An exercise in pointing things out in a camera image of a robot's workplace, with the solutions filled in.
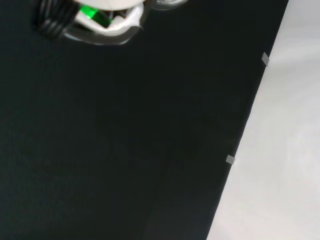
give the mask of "white plastic part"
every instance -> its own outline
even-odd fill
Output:
[[[75,21],[95,33],[107,36],[115,37],[124,34],[131,27],[139,27],[140,19],[144,13],[144,4],[140,3],[129,11],[126,18],[116,16],[113,22],[108,27],[103,27],[93,19],[90,19],[83,12],[79,12],[75,18]]]
[[[319,9],[288,2],[207,240],[320,240]]]
[[[81,4],[107,11],[130,9],[144,1],[145,0],[76,0],[76,2]]]

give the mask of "black cable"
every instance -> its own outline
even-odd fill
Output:
[[[73,0],[36,0],[32,27],[47,38],[57,38],[72,25],[80,8]]]

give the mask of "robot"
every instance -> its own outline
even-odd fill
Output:
[[[94,45],[122,45],[142,29],[149,12],[188,0],[35,0],[32,27],[39,34]]]

